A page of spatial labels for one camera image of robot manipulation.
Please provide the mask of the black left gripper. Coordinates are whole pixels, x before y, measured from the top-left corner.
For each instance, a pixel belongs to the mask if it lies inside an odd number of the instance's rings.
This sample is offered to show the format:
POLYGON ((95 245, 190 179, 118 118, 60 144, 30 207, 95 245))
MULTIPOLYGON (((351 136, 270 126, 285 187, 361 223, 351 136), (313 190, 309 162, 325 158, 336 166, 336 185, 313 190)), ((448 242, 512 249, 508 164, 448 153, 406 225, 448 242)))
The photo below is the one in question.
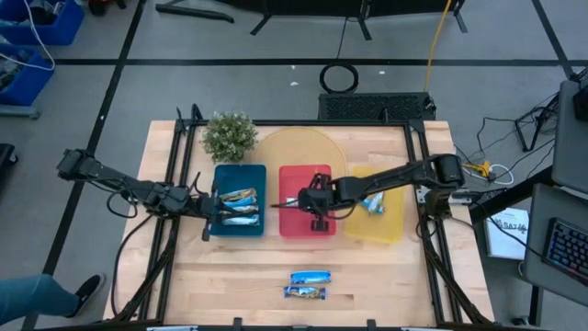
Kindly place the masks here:
MULTIPOLYGON (((186 217, 203 219, 205 221, 201 240, 208 241, 210 239, 212 224, 217 221, 217 216, 228 217, 230 212, 225 210, 216 211, 215 198, 211 197, 209 193, 199 190, 196 181, 194 181, 189 187, 188 197, 189 200, 185 205, 183 215, 186 217)), ((233 197, 219 196, 218 200, 223 203, 231 202, 233 201, 233 197)))

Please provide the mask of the orange brown granola bar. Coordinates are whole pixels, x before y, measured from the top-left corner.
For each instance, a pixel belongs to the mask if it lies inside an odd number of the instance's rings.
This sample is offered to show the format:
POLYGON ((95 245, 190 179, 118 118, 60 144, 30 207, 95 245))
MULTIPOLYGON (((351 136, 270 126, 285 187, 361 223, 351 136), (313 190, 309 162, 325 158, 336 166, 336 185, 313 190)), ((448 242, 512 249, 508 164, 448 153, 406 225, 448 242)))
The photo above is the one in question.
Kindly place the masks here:
POLYGON ((256 196, 256 190, 254 188, 244 188, 227 193, 222 193, 220 194, 220 196, 233 197, 234 200, 237 200, 248 196, 256 196))

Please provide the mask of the cyan peanut butter granola bar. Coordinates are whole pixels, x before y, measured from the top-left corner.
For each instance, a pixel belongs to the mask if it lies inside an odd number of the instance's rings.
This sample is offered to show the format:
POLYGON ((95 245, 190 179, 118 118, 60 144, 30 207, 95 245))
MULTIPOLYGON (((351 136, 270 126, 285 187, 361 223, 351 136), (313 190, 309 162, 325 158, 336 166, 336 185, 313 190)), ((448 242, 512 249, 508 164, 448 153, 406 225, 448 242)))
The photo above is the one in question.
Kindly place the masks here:
POLYGON ((237 199, 237 200, 223 200, 222 203, 226 206, 231 207, 231 208, 255 206, 256 205, 256 197, 255 196, 248 196, 248 197, 237 199))

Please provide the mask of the silver blue granola bar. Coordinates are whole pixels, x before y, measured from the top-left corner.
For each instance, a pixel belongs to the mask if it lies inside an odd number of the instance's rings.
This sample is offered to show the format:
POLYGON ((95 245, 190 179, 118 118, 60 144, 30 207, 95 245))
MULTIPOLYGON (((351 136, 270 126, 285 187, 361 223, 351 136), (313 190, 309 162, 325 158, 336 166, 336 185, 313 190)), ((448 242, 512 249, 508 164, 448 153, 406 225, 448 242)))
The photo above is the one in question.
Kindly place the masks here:
POLYGON ((259 215, 250 214, 238 217, 231 217, 222 220, 222 224, 225 226, 258 226, 259 215))

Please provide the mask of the bright blue granola bar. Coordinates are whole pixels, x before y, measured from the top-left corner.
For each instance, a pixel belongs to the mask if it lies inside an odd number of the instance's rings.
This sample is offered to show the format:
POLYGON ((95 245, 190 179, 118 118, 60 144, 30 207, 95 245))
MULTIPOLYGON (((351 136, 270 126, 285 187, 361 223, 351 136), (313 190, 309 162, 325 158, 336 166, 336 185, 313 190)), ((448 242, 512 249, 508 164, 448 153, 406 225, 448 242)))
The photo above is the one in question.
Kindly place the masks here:
POLYGON ((292 284, 314 284, 329 283, 331 277, 328 270, 302 270, 292 272, 289 279, 292 284))

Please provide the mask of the blue white granola bar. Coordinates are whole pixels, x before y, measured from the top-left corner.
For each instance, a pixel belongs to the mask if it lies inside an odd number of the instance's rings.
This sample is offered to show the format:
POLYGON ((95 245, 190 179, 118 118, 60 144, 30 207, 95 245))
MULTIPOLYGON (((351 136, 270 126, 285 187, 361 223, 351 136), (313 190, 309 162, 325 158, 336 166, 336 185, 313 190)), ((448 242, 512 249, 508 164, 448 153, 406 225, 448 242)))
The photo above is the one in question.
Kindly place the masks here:
POLYGON ((361 201, 361 205, 369 214, 383 214, 385 207, 383 205, 384 193, 375 193, 361 201))

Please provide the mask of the Chewy oatmeal raisin granola bar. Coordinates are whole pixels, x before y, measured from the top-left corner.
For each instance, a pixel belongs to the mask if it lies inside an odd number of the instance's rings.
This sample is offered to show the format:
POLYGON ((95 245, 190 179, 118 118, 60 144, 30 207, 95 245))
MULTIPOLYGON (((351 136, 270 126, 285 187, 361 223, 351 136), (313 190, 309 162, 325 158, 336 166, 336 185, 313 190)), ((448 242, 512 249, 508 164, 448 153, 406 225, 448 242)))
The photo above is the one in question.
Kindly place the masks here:
POLYGON ((287 286, 283 289, 283 295, 285 298, 325 300, 326 289, 318 287, 287 286))

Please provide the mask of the round wooden board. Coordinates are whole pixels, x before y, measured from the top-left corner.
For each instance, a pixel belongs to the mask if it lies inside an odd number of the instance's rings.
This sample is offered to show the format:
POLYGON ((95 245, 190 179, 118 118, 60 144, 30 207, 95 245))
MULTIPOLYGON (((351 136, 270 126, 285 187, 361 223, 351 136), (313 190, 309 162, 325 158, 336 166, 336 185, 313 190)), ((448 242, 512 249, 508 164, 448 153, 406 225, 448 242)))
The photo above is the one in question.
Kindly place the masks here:
POLYGON ((278 203, 278 170, 281 166, 328 165, 333 178, 349 174, 337 127, 262 127, 261 138, 248 156, 253 164, 266 167, 266 201, 278 203))

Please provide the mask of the small green potted plant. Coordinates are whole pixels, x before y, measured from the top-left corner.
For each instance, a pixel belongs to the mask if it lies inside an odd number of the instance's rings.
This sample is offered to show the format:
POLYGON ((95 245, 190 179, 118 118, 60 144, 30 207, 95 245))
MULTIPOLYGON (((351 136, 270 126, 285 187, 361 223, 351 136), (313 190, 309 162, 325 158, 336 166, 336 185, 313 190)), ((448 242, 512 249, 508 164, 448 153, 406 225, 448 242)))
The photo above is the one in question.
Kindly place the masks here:
POLYGON ((204 151, 214 163, 240 163, 257 143, 252 119, 243 113, 215 114, 203 133, 204 151))

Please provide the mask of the yellow plastic sorting tray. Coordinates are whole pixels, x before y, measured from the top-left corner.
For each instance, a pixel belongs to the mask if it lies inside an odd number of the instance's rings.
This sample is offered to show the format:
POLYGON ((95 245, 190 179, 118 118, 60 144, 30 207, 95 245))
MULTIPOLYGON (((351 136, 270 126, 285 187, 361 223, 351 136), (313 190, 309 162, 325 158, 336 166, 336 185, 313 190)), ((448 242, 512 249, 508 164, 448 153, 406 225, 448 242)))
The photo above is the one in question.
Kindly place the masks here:
POLYGON ((401 240, 405 187, 382 192, 385 212, 369 214, 361 205, 361 200, 344 221, 346 236, 382 244, 393 244, 401 240))

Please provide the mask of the black perforated metal case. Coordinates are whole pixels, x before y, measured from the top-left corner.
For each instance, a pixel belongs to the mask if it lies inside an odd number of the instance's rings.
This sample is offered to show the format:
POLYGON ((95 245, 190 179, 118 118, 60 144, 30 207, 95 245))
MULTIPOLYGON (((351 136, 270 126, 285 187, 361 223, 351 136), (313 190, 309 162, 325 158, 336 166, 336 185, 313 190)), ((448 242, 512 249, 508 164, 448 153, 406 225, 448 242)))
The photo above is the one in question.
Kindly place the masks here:
POLYGON ((425 92, 321 94, 320 120, 435 120, 436 105, 425 92))

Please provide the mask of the person's shoe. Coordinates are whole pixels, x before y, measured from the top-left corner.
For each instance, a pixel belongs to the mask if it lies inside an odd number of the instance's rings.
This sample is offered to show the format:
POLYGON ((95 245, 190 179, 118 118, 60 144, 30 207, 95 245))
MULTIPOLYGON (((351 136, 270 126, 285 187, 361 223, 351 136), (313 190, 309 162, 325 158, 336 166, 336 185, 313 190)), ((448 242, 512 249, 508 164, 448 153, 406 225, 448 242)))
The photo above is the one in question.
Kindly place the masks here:
POLYGON ((84 309, 85 305, 92 299, 92 297, 100 291, 106 279, 104 273, 98 273, 88 278, 75 292, 78 299, 78 304, 68 318, 74 318, 84 309))

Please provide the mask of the yellow power plug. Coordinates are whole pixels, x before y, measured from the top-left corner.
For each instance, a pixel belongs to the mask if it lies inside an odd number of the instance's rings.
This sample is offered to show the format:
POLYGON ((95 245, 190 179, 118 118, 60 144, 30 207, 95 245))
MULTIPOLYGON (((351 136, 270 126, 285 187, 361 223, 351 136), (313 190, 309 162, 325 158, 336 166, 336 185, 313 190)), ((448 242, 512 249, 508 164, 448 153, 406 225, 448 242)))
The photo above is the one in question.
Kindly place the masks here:
POLYGON ((466 163, 463 165, 465 169, 471 174, 472 171, 476 172, 480 177, 489 177, 491 174, 491 163, 484 161, 482 164, 470 164, 466 163))

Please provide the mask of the backlit black keyboard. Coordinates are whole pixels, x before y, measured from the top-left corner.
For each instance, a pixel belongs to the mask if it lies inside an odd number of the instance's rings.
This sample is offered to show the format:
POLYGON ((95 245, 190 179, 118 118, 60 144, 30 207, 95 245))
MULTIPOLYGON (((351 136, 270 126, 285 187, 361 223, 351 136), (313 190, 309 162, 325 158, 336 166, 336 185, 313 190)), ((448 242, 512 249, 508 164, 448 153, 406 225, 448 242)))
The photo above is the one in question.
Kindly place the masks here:
POLYGON ((551 218, 542 260, 588 287, 588 232, 561 218, 551 218))

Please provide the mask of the grey side table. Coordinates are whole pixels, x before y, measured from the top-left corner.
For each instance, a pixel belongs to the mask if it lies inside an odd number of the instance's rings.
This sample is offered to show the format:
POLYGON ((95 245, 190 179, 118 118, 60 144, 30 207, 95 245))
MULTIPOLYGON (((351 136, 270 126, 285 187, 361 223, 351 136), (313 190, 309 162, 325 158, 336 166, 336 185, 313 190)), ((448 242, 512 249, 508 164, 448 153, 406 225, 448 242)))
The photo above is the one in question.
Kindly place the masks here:
POLYGON ((580 87, 572 81, 560 84, 551 177, 560 186, 588 194, 588 122, 575 118, 573 103, 580 87))

